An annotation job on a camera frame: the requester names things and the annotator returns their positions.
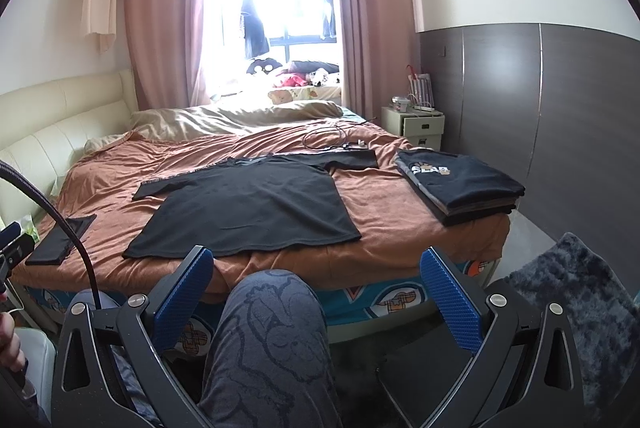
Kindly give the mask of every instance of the stack of folded clothes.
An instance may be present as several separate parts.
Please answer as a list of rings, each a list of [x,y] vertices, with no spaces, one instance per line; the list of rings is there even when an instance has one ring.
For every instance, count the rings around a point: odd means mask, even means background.
[[[519,182],[468,155],[399,150],[396,165],[444,226],[508,214],[524,195]]]

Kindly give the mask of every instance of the gray wall panel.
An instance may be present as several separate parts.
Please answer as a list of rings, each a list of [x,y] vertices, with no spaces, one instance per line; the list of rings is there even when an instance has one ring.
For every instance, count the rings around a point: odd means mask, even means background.
[[[640,42],[542,26],[542,118],[520,211],[640,286]]]
[[[460,151],[525,183],[540,105],[540,26],[463,29]]]
[[[462,116],[462,27],[420,33],[422,72],[431,75],[433,97],[445,114],[442,149],[458,152]]]

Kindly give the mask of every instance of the leg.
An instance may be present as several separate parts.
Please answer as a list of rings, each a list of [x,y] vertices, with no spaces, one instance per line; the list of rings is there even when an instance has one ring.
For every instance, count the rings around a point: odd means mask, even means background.
[[[94,295],[91,293],[91,290],[86,289],[84,291],[80,291],[74,296],[66,310],[65,316],[71,313],[71,307],[78,302],[85,303],[89,309],[95,310]],[[115,300],[103,292],[100,292],[100,304],[103,309],[119,307]],[[133,405],[136,407],[136,411],[150,423],[160,426],[158,416],[156,416],[156,412],[147,400],[145,393],[142,391],[140,382],[133,372],[133,367],[131,366],[131,363],[129,363],[124,349],[122,347],[111,347],[111,350],[113,351],[113,359],[115,360],[120,376],[122,377],[122,382],[133,401]]]
[[[324,314],[284,270],[248,276],[214,335],[199,407],[216,428],[341,427]]]

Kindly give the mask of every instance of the finger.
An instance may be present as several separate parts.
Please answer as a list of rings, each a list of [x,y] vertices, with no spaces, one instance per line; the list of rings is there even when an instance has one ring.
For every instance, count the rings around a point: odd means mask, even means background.
[[[23,351],[20,351],[20,353],[18,353],[18,357],[15,359],[15,363],[9,367],[9,370],[12,372],[20,372],[26,364],[27,357],[24,355]]]
[[[15,322],[9,313],[0,313],[0,350],[14,337]]]
[[[20,355],[20,338],[14,334],[9,344],[0,352],[0,366],[13,366]]]

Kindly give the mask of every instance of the black cable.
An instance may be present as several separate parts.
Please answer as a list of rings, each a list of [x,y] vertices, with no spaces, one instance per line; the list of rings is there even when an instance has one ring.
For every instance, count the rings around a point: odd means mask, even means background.
[[[76,246],[78,253],[80,253],[80,257],[82,257],[82,261],[84,262],[84,267],[86,268],[86,273],[89,277],[89,286],[91,286],[91,292],[94,295],[95,308],[102,309],[100,293],[98,293],[98,283],[95,279],[94,266],[91,264],[89,254],[86,252],[82,242],[80,242],[76,232],[71,228],[69,223],[62,215],[60,215],[60,212],[47,200],[39,189],[4,161],[0,161],[0,179],[4,179],[9,184],[12,184],[33,202],[39,205],[56,221],[56,224],[60,226],[60,229],[66,233],[66,236],[68,236],[73,245]]]
[[[356,126],[362,126],[364,124],[370,123],[371,121],[373,121],[376,118],[371,118],[371,119],[367,119],[367,121],[363,121],[361,123],[354,123],[350,126],[347,126],[345,128],[341,127],[337,122],[334,124],[328,124],[326,126],[321,126],[320,128],[316,128],[314,130],[310,130],[309,132],[307,132],[305,135],[303,135],[302,137],[302,146],[304,146],[307,150],[311,150],[312,152],[324,152],[327,150],[334,150],[336,148],[342,148],[345,143],[347,143],[347,138],[348,138],[348,133],[350,131],[351,128],[355,128]],[[309,146],[308,145],[308,141],[309,138],[313,135],[313,134],[322,134],[322,132],[338,132],[338,141],[334,142],[333,144],[330,145],[326,145],[326,146]]]

